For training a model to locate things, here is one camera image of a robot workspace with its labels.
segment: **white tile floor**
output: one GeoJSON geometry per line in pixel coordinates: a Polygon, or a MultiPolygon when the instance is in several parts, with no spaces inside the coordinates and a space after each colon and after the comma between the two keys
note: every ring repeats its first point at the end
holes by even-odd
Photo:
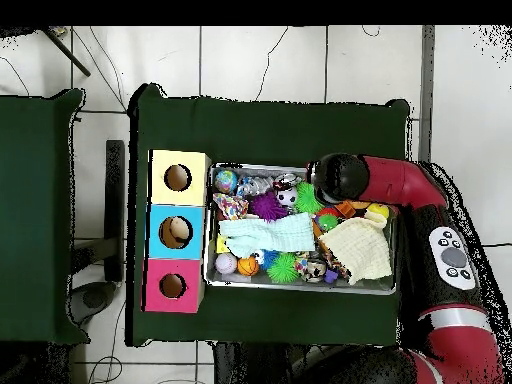
{"type": "MultiPolygon", "coordinates": [[[[72,68],[43,34],[1,40],[0,57],[16,68],[30,95],[48,97],[64,88],[81,87],[87,96],[84,109],[102,112],[83,112],[82,122],[74,126],[76,236],[102,236],[105,141],[121,139],[128,144],[128,119],[119,112],[142,83],[158,83],[172,97],[202,94],[254,100],[267,67],[267,54],[285,29],[93,27],[93,34],[88,26],[75,27],[73,43],[70,34],[63,42],[73,45],[76,56],[92,73],[89,78],[72,68]],[[119,90],[116,73],[95,37],[115,65],[119,90]]],[[[475,48],[478,36],[472,34],[473,28],[436,30],[433,160],[454,176],[482,241],[510,242],[512,221],[505,212],[512,205],[501,186],[506,188],[507,181],[512,181],[508,163],[512,156],[508,138],[512,124],[507,115],[512,100],[512,65],[503,64],[500,69],[490,58],[492,52],[486,56],[475,48]]],[[[411,105],[411,116],[418,118],[421,42],[421,26],[417,25],[330,26],[326,63],[326,28],[290,27],[270,56],[259,100],[384,104],[405,98],[411,105]]],[[[26,93],[10,66],[0,60],[2,94],[26,93]]],[[[418,122],[414,121],[414,159],[418,136],[418,122]]],[[[509,301],[512,291],[506,278],[512,273],[507,260],[510,249],[487,249],[494,274],[509,301]]],[[[74,277],[74,284],[102,278],[102,267],[91,266],[74,277]]],[[[94,363],[111,354],[120,313],[114,356],[123,363],[123,370],[109,384],[196,384],[194,380],[213,384],[212,351],[205,342],[199,342],[197,350],[194,342],[154,341],[147,347],[126,347],[121,311],[124,293],[122,286],[113,304],[88,325],[91,343],[76,349],[73,355],[76,384],[87,384],[94,363]],[[164,383],[166,380],[189,381],[164,383]]],[[[92,381],[105,379],[108,368],[108,364],[99,365],[92,381]]],[[[114,364],[111,375],[119,371],[119,365],[114,364]]]]}

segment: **round hole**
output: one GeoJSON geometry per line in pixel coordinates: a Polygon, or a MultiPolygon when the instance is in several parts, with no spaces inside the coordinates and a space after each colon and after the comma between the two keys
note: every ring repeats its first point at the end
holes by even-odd
{"type": "Polygon", "coordinates": [[[165,218],[160,224],[158,236],[169,249],[183,249],[192,240],[192,224],[182,216],[165,218]]]}
{"type": "Polygon", "coordinates": [[[185,165],[172,165],[165,171],[164,182],[172,191],[185,191],[190,187],[192,174],[185,165]]]}
{"type": "Polygon", "coordinates": [[[160,291],[165,297],[177,299],[186,289],[185,279],[179,274],[167,274],[160,280],[160,291]]]}

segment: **green table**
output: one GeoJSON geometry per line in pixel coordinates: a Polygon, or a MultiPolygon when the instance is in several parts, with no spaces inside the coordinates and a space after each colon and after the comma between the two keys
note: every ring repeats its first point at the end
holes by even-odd
{"type": "Polygon", "coordinates": [[[127,343],[149,338],[395,343],[398,292],[363,296],[207,286],[197,314],[142,312],[141,268],[149,149],[204,152],[214,162],[282,166],[305,166],[337,151],[404,159],[407,102],[375,106],[165,99],[156,85],[145,84],[132,97],[130,115],[130,184],[136,192],[130,189],[128,196],[127,310],[132,313],[127,314],[127,343]]]}

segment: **plush toy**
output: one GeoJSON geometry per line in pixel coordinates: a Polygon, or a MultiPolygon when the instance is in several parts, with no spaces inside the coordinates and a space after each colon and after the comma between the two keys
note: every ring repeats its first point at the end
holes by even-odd
{"type": "Polygon", "coordinates": [[[298,198],[295,207],[300,212],[314,214],[324,208],[324,205],[316,200],[312,184],[301,182],[299,185],[297,185],[297,193],[298,198]]]}
{"type": "Polygon", "coordinates": [[[272,186],[276,191],[289,190],[290,188],[295,187],[301,181],[302,178],[295,174],[283,174],[275,178],[272,186]]]}
{"type": "Polygon", "coordinates": [[[290,207],[297,203],[297,189],[295,187],[289,188],[288,190],[276,191],[276,197],[278,202],[285,207],[290,207]]]}
{"type": "Polygon", "coordinates": [[[272,189],[272,177],[243,177],[236,190],[237,196],[259,196],[272,189]]]}
{"type": "Polygon", "coordinates": [[[238,260],[238,272],[247,277],[255,275],[259,270],[258,262],[254,256],[238,260]]]}
{"type": "Polygon", "coordinates": [[[290,284],[300,275],[295,269],[295,255],[293,253],[280,253],[267,270],[267,273],[275,283],[290,284]]]}
{"type": "Polygon", "coordinates": [[[235,191],[238,183],[238,177],[233,171],[224,170],[220,171],[215,177],[215,187],[221,193],[231,194],[235,191]]]}
{"type": "Polygon", "coordinates": [[[254,258],[256,259],[256,262],[258,262],[260,268],[264,271],[272,266],[278,256],[279,252],[276,250],[260,249],[254,252],[254,258]]]}
{"type": "Polygon", "coordinates": [[[322,215],[315,218],[318,226],[323,232],[331,231],[336,225],[338,225],[338,218],[334,215],[322,215]]]}
{"type": "Polygon", "coordinates": [[[275,221],[288,215],[288,211],[281,207],[273,191],[252,199],[249,210],[266,221],[275,221]]]}
{"type": "Polygon", "coordinates": [[[221,253],[215,260],[215,268],[221,274],[232,274],[237,266],[236,256],[232,253],[221,253]]]}

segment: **cream towel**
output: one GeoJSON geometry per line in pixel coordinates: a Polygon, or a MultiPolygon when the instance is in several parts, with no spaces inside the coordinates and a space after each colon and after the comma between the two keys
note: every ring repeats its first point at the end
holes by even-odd
{"type": "Polygon", "coordinates": [[[350,285],[362,279],[373,280],[392,274],[389,247],[382,232],[387,220],[379,214],[368,212],[367,215],[347,219],[320,236],[336,259],[350,271],[350,285]]]}

